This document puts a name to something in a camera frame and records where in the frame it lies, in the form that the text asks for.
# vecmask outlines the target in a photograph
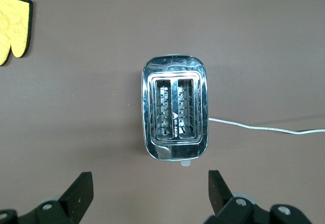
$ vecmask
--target yellow oven mitt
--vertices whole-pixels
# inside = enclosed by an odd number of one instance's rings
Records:
[[[33,3],[29,0],[0,0],[0,66],[28,50]]]

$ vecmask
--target brown table surface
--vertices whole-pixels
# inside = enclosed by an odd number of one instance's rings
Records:
[[[264,209],[323,223],[325,133],[211,122],[190,167],[146,151],[141,70],[181,53],[206,65],[210,117],[325,127],[325,0],[32,0],[28,54],[0,68],[0,209],[25,214],[92,171],[81,223],[192,223],[213,214],[208,170]]]

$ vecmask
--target white power cord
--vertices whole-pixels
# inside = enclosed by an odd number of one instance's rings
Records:
[[[215,119],[215,118],[209,118],[210,121],[216,121],[216,122],[221,122],[221,123],[226,123],[226,124],[231,124],[231,125],[236,125],[236,126],[241,126],[246,129],[257,129],[257,130],[269,130],[269,131],[277,131],[277,132],[282,132],[286,134],[311,134],[311,133],[324,133],[325,129],[313,129],[313,130],[304,130],[304,131],[290,131],[286,129],[276,129],[274,127],[264,127],[264,126],[247,126],[244,124],[240,124],[237,122],[233,121],[225,121],[225,120],[220,120],[220,119]]]

